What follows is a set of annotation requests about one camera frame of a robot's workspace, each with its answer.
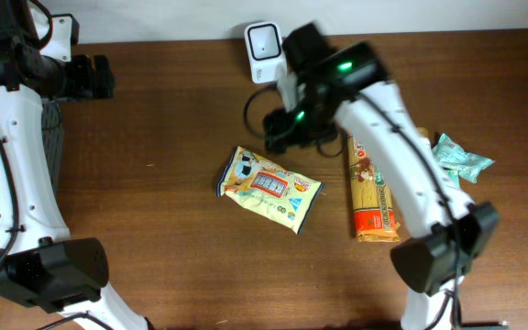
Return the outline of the yellow snack bag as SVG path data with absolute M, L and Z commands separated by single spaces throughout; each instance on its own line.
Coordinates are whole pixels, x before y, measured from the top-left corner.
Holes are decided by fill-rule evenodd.
M 299 235 L 325 185 L 246 148 L 236 147 L 216 185 L 216 195 L 288 227 Z

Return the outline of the orange spaghetti package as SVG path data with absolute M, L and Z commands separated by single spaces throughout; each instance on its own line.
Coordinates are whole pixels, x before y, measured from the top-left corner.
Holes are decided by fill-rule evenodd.
M 348 175 L 358 242 L 400 242 L 391 190 L 369 154 L 347 134 Z

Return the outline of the mint green wipes pouch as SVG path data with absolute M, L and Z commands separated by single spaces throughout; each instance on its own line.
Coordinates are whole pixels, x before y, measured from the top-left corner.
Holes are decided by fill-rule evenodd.
M 432 152 L 442 168 L 457 171 L 460 178 L 471 183 L 476 183 L 480 173 L 494 163 L 492 159 L 465 151 L 447 134 L 440 136 Z

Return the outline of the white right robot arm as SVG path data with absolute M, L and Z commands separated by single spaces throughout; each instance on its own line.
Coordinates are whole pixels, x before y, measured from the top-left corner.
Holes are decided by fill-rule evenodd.
M 283 110 L 263 121 L 266 150 L 318 146 L 339 130 L 356 138 L 410 233 L 390 253 L 408 288 L 401 328 L 460 328 L 460 285 L 499 223 L 497 210 L 474 203 L 437 164 L 367 42 L 336 49 L 311 23 L 293 30 L 281 48 L 290 71 L 276 84 Z

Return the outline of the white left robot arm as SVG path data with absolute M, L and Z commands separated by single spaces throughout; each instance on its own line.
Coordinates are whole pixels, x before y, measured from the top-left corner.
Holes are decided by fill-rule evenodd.
M 85 329 L 148 329 L 109 281 L 96 238 L 74 239 L 53 188 L 62 102 L 109 99 L 115 78 L 104 55 L 73 55 L 80 26 L 38 1 L 0 1 L 0 297 L 57 314 Z

